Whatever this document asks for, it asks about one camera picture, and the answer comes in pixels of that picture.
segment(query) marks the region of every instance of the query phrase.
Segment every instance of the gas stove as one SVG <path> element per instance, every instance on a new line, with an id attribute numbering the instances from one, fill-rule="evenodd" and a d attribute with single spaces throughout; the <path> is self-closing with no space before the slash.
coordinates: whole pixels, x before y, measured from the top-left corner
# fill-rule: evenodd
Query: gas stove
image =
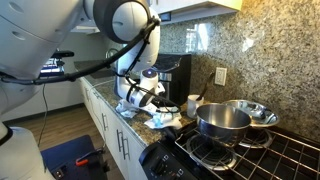
<path id="1" fill-rule="evenodd" d="M 234 148 L 202 136 L 196 123 L 148 146 L 148 179 L 320 179 L 320 145 L 280 128 L 250 128 Z"/>

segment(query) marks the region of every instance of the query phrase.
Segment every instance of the electrical outlet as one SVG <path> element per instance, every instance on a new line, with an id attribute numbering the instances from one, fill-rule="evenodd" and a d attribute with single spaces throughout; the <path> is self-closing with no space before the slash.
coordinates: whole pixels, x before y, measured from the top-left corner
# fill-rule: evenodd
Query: electrical outlet
<path id="1" fill-rule="evenodd" d="M 227 68 L 217 67 L 216 68 L 216 76 L 215 76 L 215 79 L 214 79 L 214 83 L 218 84 L 218 85 L 221 85 L 221 86 L 225 86 L 226 77 L 227 77 Z"/>

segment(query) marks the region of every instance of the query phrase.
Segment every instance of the robotic arm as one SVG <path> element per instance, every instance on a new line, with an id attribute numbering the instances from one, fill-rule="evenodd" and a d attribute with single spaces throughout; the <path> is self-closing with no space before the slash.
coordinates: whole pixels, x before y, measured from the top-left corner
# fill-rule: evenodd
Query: robotic arm
<path id="1" fill-rule="evenodd" d="M 125 44 L 146 28 L 151 16 L 157 17 L 149 11 L 145 0 L 3 0 L 0 2 L 1 80 L 36 79 L 70 30 L 83 21 L 94 20 L 103 34 Z M 131 70 L 132 63 L 136 71 L 154 64 L 159 27 L 148 36 L 118 60 L 118 74 Z M 118 77 L 116 83 L 116 93 L 137 107 L 152 99 L 152 95 L 141 90 L 154 91 L 157 86 L 156 74 L 148 70 L 141 74 L 140 85 L 133 85 L 135 82 L 125 76 Z M 26 102 L 39 90 L 36 85 L 25 84 L 0 82 L 0 115 Z M 1 121 L 0 162 L 0 179 L 53 179 L 50 172 L 45 171 L 32 133 L 6 127 Z"/>

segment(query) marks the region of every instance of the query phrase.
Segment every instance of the floor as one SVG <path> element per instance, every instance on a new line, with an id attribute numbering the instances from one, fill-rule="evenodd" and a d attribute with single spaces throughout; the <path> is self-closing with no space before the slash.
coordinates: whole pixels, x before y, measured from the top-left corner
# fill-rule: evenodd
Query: floor
<path id="1" fill-rule="evenodd" d="M 10 123 L 9 126 L 29 129 L 38 142 L 44 124 L 43 117 L 31 117 L 18 123 Z M 95 148 L 104 145 L 103 139 L 84 105 L 49 112 L 39 148 L 44 150 L 85 134 L 90 135 Z M 123 180 L 124 178 L 107 147 L 103 158 L 108 162 L 110 168 L 110 171 L 107 172 L 108 179 Z"/>

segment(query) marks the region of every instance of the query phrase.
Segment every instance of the kitchen counter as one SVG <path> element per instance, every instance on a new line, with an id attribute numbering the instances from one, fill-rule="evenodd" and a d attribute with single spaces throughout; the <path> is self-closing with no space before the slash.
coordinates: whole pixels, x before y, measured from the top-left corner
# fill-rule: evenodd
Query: kitchen counter
<path id="1" fill-rule="evenodd" d="M 76 70 L 82 70 L 86 67 L 94 64 L 101 63 L 101 61 L 78 61 L 75 62 Z M 107 102 L 107 105 L 113 110 L 113 112 L 119 117 L 121 123 L 131 130 L 132 134 L 140 140 L 141 144 L 145 147 L 158 141 L 164 136 L 162 130 L 153 130 L 144 124 L 145 121 L 152 118 L 148 113 L 140 110 L 133 118 L 123 117 L 121 114 L 116 112 L 115 108 L 121 98 L 115 95 L 113 91 L 114 77 L 103 77 L 94 79 L 92 76 L 85 76 L 85 79 L 98 91 L 101 97 Z M 185 126 L 193 121 L 187 117 L 186 105 L 181 107 L 182 112 L 180 122 L 182 126 Z"/>

